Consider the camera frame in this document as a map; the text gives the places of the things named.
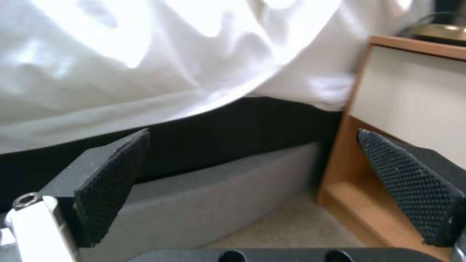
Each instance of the silver metal part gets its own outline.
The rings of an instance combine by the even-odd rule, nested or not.
[[[463,229],[461,235],[453,246],[451,262],[466,262],[466,228]]]
[[[19,259],[21,256],[22,262],[81,261],[67,224],[61,216],[58,201],[54,197],[41,197],[37,193],[18,197],[14,209],[8,212],[5,223],[9,228],[3,228],[1,233],[9,237],[0,238],[0,248],[7,247],[7,242],[16,242],[19,250],[18,254],[10,252],[10,257],[16,255]]]
[[[39,193],[31,192],[24,194],[13,201],[13,209],[16,211],[28,207],[32,204],[42,201],[42,196]]]

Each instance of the wooden cabinet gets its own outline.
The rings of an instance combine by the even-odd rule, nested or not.
[[[466,169],[466,48],[373,36],[342,119],[317,202],[370,247],[447,261],[384,189],[356,142],[365,128],[434,149]]]

